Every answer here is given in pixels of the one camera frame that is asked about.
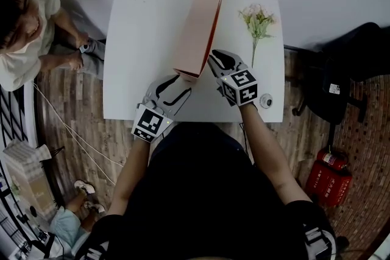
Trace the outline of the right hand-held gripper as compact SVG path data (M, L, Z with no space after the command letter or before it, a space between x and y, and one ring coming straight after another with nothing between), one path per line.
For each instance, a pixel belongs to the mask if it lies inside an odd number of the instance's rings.
M253 103L258 97L257 80L239 55L213 49L207 62L219 85L217 90L231 107Z

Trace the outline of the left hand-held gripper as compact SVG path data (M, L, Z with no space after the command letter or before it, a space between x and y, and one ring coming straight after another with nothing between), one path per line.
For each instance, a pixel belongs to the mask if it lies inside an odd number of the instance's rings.
M152 82L136 106L132 134L146 142L154 142L174 122L191 92L190 86L180 83L178 74Z

